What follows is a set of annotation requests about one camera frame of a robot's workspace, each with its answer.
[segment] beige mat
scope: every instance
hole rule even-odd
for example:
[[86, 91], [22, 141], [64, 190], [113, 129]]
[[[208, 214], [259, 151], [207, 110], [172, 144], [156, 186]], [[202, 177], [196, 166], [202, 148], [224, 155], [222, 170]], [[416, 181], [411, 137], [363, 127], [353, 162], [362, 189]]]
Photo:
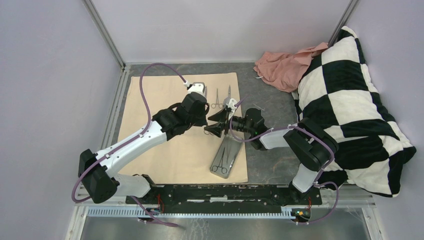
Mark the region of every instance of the beige mat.
[[[216, 101], [217, 88], [219, 101], [228, 95], [231, 85], [231, 97], [238, 100], [239, 86], [235, 72], [209, 75], [185, 75], [185, 79], [204, 82], [207, 86], [207, 102]], [[122, 124], [118, 141], [139, 130], [147, 122], [147, 112], [139, 89], [139, 77], [131, 78], [131, 85], [126, 96]], [[145, 76], [143, 89], [152, 116], [159, 110], [180, 103], [187, 94], [178, 76]], [[208, 116], [218, 112], [219, 108], [210, 108]], [[235, 114], [241, 116], [239, 108]], [[183, 135], [151, 148], [126, 165], [119, 173], [126, 175], [147, 174], [157, 184], [213, 184], [244, 183], [248, 180], [246, 150], [243, 144], [235, 160], [228, 179], [212, 174], [209, 167], [222, 142], [222, 138], [205, 135], [203, 127], [192, 127]]]

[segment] pink cloth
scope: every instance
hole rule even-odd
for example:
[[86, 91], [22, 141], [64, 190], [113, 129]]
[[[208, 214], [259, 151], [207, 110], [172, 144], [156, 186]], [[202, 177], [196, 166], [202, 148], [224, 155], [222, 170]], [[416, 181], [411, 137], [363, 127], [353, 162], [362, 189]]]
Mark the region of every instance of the pink cloth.
[[295, 54], [267, 51], [254, 63], [253, 69], [266, 84], [290, 93], [298, 88], [303, 74], [311, 65], [312, 57], [328, 48], [328, 44], [322, 42], [318, 46], [304, 48]]

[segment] checkered blanket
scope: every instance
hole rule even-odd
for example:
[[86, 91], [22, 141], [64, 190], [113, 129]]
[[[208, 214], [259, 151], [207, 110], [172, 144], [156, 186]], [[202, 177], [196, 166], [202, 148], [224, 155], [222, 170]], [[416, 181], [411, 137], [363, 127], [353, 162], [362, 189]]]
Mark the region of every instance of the checkered blanket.
[[382, 105], [350, 28], [344, 26], [337, 43], [312, 60], [293, 97], [299, 120], [312, 119], [339, 144], [319, 182], [399, 194], [403, 164], [416, 149]]

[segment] tan cloth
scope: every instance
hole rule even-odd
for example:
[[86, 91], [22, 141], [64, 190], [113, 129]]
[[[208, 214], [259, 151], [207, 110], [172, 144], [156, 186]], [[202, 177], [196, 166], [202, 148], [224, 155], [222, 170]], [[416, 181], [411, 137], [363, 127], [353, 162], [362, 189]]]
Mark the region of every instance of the tan cloth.
[[311, 65], [312, 57], [328, 48], [327, 43], [322, 42], [316, 47], [304, 48], [295, 54], [267, 51], [254, 63], [253, 69], [266, 84], [291, 93], [298, 88], [303, 74]]
[[[231, 85], [231, 97], [240, 99], [235, 72], [185, 75], [184, 78], [191, 83], [204, 82], [208, 91], [207, 102], [210, 104], [216, 101], [217, 88], [219, 90], [219, 101], [222, 103], [228, 95], [229, 85]], [[119, 130], [119, 141], [139, 130], [147, 122], [147, 113], [140, 95], [139, 81], [139, 77], [131, 78]], [[187, 89], [178, 76], [145, 76], [143, 78], [143, 89], [152, 116], [161, 109], [180, 103], [187, 95]], [[211, 108], [208, 116], [219, 110], [220, 108]], [[239, 108], [235, 115], [241, 116], [241, 112]], [[221, 178], [209, 171], [222, 140], [223, 137], [220, 139], [214, 135], [205, 135], [203, 127], [194, 126], [184, 134], [175, 136], [170, 141], [149, 149], [127, 164], [119, 173], [125, 175], [147, 174], [157, 184], [247, 182], [248, 170], [244, 144], [228, 179]]]

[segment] gray wall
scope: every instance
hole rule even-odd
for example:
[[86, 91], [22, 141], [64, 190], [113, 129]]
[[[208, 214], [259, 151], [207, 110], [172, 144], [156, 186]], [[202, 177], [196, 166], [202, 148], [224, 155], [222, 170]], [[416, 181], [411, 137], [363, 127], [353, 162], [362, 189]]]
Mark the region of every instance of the gray wall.
[[347, 25], [359, 37], [372, 82], [417, 154], [402, 172], [400, 195], [377, 197], [390, 240], [423, 239], [424, 2], [362, 0]]
[[126, 62], [254, 62], [327, 42], [349, 0], [93, 0]]
[[64, 238], [119, 73], [82, 1], [1, 1], [0, 239]]

